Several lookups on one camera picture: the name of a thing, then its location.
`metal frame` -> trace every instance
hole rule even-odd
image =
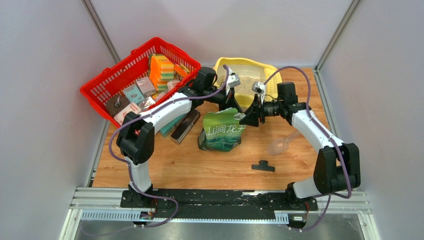
[[[118,55],[118,52],[115,49],[114,45],[112,44],[112,41],[109,38],[108,33],[106,32],[106,29],[103,26],[102,21],[100,21],[99,15],[97,14],[92,1],[81,0],[81,2],[84,5],[85,9],[87,10],[87,13],[90,16],[91,20],[93,21],[93,24],[95,28],[97,29],[98,33],[100,34],[100,37],[103,40],[103,43],[106,46],[107,50],[109,51],[109,54],[112,57],[113,61],[115,61],[116,64],[119,63],[121,59]]]
[[[84,4],[89,16],[93,20],[95,27],[97,28],[100,36],[103,39],[105,46],[107,47],[113,60],[118,63],[120,58],[116,49],[114,48],[112,41],[110,40],[108,34],[106,33],[105,28],[99,16],[96,13],[96,10],[91,2],[91,0],[81,0]],[[333,112],[331,106],[327,100],[327,92],[325,86],[323,85],[323,80],[321,76],[321,69],[325,65],[329,55],[331,54],[334,46],[342,35],[344,29],[349,23],[352,15],[357,9],[361,0],[352,0],[349,5],[346,13],[343,16],[340,24],[338,25],[334,35],[332,36],[330,42],[328,43],[325,51],[323,52],[321,58],[319,59],[318,64],[314,67],[314,76],[317,82],[318,90],[321,95],[322,105],[324,107],[325,115],[329,124],[330,130],[337,135],[338,130],[337,126],[333,120]],[[137,216],[140,215],[140,212],[148,212],[150,208],[121,208],[121,197],[122,191],[126,188],[94,188],[91,186],[91,181],[95,176],[97,165],[99,163],[100,155],[102,153],[103,144],[107,136],[107,131],[109,128],[109,123],[104,125],[103,132],[98,141],[98,149],[94,155],[94,163],[91,174],[88,180],[88,187],[78,187],[75,190],[72,202],[69,207],[68,214],[66,216],[65,223],[60,234],[60,239],[71,240],[74,239],[77,233],[78,224],[80,220],[105,220],[105,221],[134,221],[138,220]],[[255,191],[255,192],[246,192],[246,195],[254,195],[258,193],[266,192],[283,192],[283,191]],[[319,209],[323,209],[327,203],[327,197],[317,198],[317,204]],[[261,223],[261,224],[284,224],[286,222],[286,217],[289,214],[299,214],[304,213],[303,211],[275,211],[275,220],[224,220],[224,219],[173,219],[173,222],[219,222],[219,223]],[[361,224],[361,229],[363,236],[366,240],[379,240],[380,236],[374,221],[372,210],[369,206],[365,192],[354,191],[350,199],[344,199],[337,196],[333,196],[330,201],[327,214],[355,214],[358,216],[358,219]]]
[[[109,126],[111,125],[111,122],[108,120],[104,120],[103,122],[103,131],[100,133],[100,136],[98,138],[97,141],[97,151],[95,152],[93,158],[93,165],[91,167],[91,171],[89,176],[87,177],[87,184],[85,185],[86,187],[91,187],[93,185],[93,181],[94,178],[96,176],[96,171],[97,171],[97,166],[99,165],[99,161],[100,161],[100,157],[102,156],[102,150],[103,150],[103,146],[105,144],[106,141],[106,137],[108,136],[108,130],[109,130]]]
[[[333,51],[334,46],[336,45],[337,41],[339,40],[340,36],[342,35],[349,21],[352,19],[352,16],[354,15],[355,10],[359,6],[360,2],[361,0],[352,0],[352,2],[350,3],[346,13],[344,14],[343,18],[338,24],[337,29],[335,30],[330,42],[328,43],[327,47],[324,50],[324,53],[322,53],[322,56],[315,67],[315,69],[318,72],[321,71],[321,69],[323,69],[324,64],[326,63],[329,55]]]
[[[81,220],[90,221],[139,221],[141,212],[149,212],[150,208],[122,208],[120,207],[122,192],[126,188],[97,188],[78,187],[72,198],[66,221],[63,225],[60,239],[74,239],[78,224]],[[243,195],[257,195],[263,193],[283,193],[284,191],[264,191],[245,192]],[[328,197],[316,198],[319,209],[323,209],[327,204]],[[225,224],[277,224],[288,223],[291,214],[304,214],[304,211],[275,211],[275,219],[267,220],[245,220],[245,219],[173,219],[176,223],[225,223]],[[350,199],[344,199],[333,195],[327,214],[353,214],[357,215],[361,224],[362,233],[366,240],[380,239],[375,225],[374,217],[367,196],[363,191],[354,191]],[[163,221],[164,218],[155,218],[152,222]]]

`wooden surface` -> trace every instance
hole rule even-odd
[[[328,126],[312,69],[304,70],[312,86],[310,107]],[[305,102],[308,85],[303,75],[294,69],[285,69],[281,76],[284,82],[295,83],[299,101]],[[312,176],[317,154],[303,135],[277,156],[266,153],[268,144],[295,131],[283,118],[268,117],[259,127],[247,126],[241,145],[230,152],[210,152],[199,150],[197,139],[205,113],[218,109],[209,102],[197,109],[201,117],[180,145],[173,143],[169,136],[164,138],[160,133],[155,136],[154,153],[149,159],[149,174],[155,188],[285,190],[288,183]],[[129,183],[127,165],[112,158],[108,151],[110,137],[116,129],[110,125],[93,187],[126,188]],[[113,152],[121,156],[115,141]],[[275,172],[252,170],[252,164],[259,164],[259,160],[267,160]]]

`green tea bag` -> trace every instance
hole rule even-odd
[[[203,118],[203,131],[198,138],[199,148],[209,151],[229,152],[241,144],[241,136],[246,125],[239,121],[244,114],[235,108],[219,112],[209,112]]]

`small box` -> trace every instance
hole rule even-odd
[[[174,120],[170,121],[168,124],[163,126],[159,132],[162,134],[164,138],[168,137],[172,131],[174,131],[184,120],[185,114],[177,116]]]
[[[155,86],[153,86],[153,83],[152,81],[150,81],[148,76],[135,80],[135,83],[137,84],[138,89],[140,89],[141,94],[143,94],[145,98],[156,93],[156,88]]]
[[[123,93],[125,94],[125,97],[130,102],[133,102],[136,105],[141,103],[145,99],[142,92],[139,90],[139,88],[135,84],[125,88],[123,90]]]
[[[134,112],[135,114],[139,114],[142,112],[142,109],[137,106],[134,102],[131,102],[128,106],[126,106],[122,111],[120,111],[116,116],[113,117],[115,121],[119,123],[119,125],[122,125],[124,122],[124,118],[129,112]]]
[[[182,123],[171,134],[172,141],[176,144],[180,144],[193,128],[195,123],[199,120],[199,118],[200,112],[198,110],[193,109],[188,112]]]
[[[178,80],[171,80],[171,81],[167,82],[166,85],[168,87],[168,91],[171,91],[179,83],[180,83],[180,81],[178,81]]]

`black box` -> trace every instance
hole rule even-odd
[[[193,128],[195,123],[200,118],[200,112],[196,109],[191,110],[185,115],[182,123],[175,129],[175,131],[171,134],[171,139],[174,143],[180,144],[186,135]]]

